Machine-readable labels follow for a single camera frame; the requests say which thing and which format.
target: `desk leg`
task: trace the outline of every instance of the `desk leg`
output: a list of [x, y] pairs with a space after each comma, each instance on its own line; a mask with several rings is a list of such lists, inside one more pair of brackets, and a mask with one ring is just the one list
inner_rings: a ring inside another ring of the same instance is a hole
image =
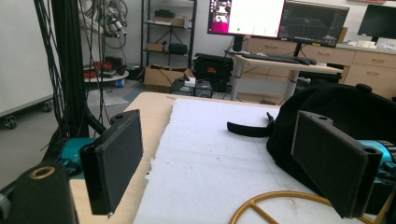
[[241, 78], [242, 74], [242, 63], [239, 62], [238, 60], [233, 60], [235, 62], [235, 69], [233, 73], [233, 88], [231, 89], [231, 100], [234, 101], [236, 100], [236, 94], [238, 93], [238, 86], [239, 86], [239, 81]]
[[288, 84], [288, 88], [286, 89], [285, 101], [289, 100], [289, 98], [294, 94], [299, 73], [300, 71], [296, 71], [296, 70], [291, 71], [291, 78]]

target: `keyboard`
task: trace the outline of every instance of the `keyboard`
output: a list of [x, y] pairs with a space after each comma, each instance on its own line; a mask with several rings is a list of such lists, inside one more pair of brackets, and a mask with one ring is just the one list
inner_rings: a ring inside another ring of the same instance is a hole
[[274, 53], [267, 53], [267, 55], [271, 56], [271, 57], [281, 57], [281, 58], [297, 60], [299, 63], [306, 64], [306, 65], [317, 64], [317, 60], [312, 59], [312, 58], [303, 58], [303, 57], [289, 56], [289, 55], [283, 55], [283, 54], [274, 54]]
[[242, 57], [247, 59], [263, 60], [277, 63], [299, 63], [297, 60], [281, 58], [281, 57], [271, 57], [267, 55], [253, 54], [253, 53], [242, 53]]

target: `dark monitor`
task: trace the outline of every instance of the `dark monitor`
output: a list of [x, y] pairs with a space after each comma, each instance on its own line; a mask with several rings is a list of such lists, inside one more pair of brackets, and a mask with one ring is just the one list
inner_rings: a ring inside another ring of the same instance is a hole
[[369, 5], [361, 21], [358, 35], [371, 36], [375, 43], [379, 37], [396, 39], [396, 7]]
[[335, 48], [348, 7], [287, 0], [279, 37], [282, 40]]
[[284, 3], [285, 0], [210, 0], [207, 33], [277, 38]]

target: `black shelving unit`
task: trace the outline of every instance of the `black shelving unit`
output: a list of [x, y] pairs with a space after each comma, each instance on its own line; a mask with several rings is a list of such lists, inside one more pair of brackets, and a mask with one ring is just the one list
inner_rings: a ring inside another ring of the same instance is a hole
[[[175, 4], [180, 3], [181, 7], [186, 7], [191, 5], [191, 28], [178, 27], [173, 25], [164, 25], [158, 24], [154, 22], [149, 22], [153, 16], [155, 9], [152, 7], [152, 2], [159, 0], [142, 0], [142, 11], [141, 11], [141, 52], [140, 52], [140, 66], [146, 67], [150, 63], [150, 55], [151, 54], [163, 54], [164, 57], [167, 57], [168, 65], [172, 65], [171, 58], [174, 57], [167, 49], [165, 51], [153, 51], [147, 49], [148, 43], [162, 43], [166, 41], [167, 44], [170, 43], [182, 43], [188, 46], [187, 53], [184, 56], [187, 56], [186, 65], [191, 68], [192, 61], [192, 50], [193, 50], [193, 42], [194, 42], [194, 30], [195, 30], [195, 17], [196, 17], [196, 8], [197, 8], [197, 0], [165, 0], [161, 1], [162, 6], [167, 9], [172, 9]], [[159, 38], [154, 38], [151, 32], [156, 32], [156, 34], [160, 34]], [[177, 33], [179, 32], [188, 32], [190, 33], [189, 40], [182, 39], [179, 37]]]

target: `caster wheel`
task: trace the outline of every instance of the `caster wheel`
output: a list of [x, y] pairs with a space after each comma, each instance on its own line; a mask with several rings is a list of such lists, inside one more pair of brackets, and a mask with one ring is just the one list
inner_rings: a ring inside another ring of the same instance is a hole
[[8, 116], [4, 120], [4, 125], [9, 129], [15, 129], [17, 127], [17, 121], [14, 116]]
[[45, 112], [51, 112], [52, 111], [52, 103], [50, 101], [47, 101], [46, 103], [44, 103], [43, 110]]

